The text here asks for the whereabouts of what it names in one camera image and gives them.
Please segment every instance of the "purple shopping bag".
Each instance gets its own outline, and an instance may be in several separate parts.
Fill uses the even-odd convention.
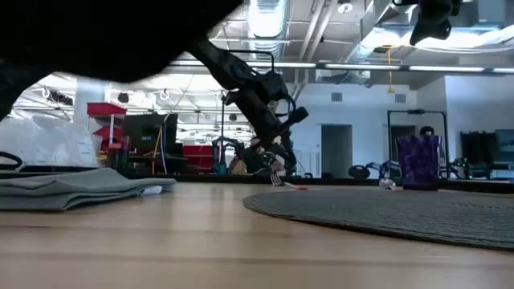
[[[400,136],[396,139],[404,189],[437,190],[440,136]]]

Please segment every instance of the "pipe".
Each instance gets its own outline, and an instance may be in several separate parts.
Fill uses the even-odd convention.
[[[305,52],[307,51],[308,44],[311,42],[312,34],[316,29],[316,25],[318,24],[318,19],[320,18],[321,11],[323,11],[324,0],[316,1],[316,9],[312,15],[311,21],[308,24],[307,34],[305,34],[304,42],[302,43],[302,47],[300,48],[300,53],[298,54],[298,61],[302,61],[304,58]]]
[[[318,45],[320,44],[321,38],[323,37],[323,33],[325,29],[327,28],[328,21],[330,21],[330,18],[332,17],[332,13],[337,9],[337,6],[339,3],[337,0],[332,0],[330,3],[330,6],[328,7],[327,14],[324,16],[323,20],[321,21],[320,29],[318,30],[316,37],[314,38],[314,43],[311,46],[311,49],[307,53],[307,61],[311,61],[312,57],[314,56],[314,53],[316,53],[316,49],[318,48]]]

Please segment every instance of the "white object on floor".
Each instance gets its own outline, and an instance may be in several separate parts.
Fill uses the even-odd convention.
[[[143,193],[141,193],[141,196],[149,196],[149,195],[160,194],[160,193],[162,193],[162,186],[155,185],[155,186],[146,188],[143,191]]]

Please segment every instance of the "ceiling light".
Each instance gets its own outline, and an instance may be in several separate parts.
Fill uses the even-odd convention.
[[[337,8],[337,12],[339,12],[341,14],[348,13],[351,10],[353,10],[352,3],[343,3],[343,4],[339,5],[339,7]]]

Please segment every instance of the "black monitor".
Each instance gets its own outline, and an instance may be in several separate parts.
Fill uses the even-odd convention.
[[[173,147],[177,140],[178,115],[169,115],[165,124],[164,119],[165,116],[158,114],[126,116],[123,133],[130,137],[130,149],[137,149],[141,153],[153,151],[162,125],[164,125],[162,140],[166,151]]]
[[[496,129],[498,150],[506,153],[514,153],[514,129]]]

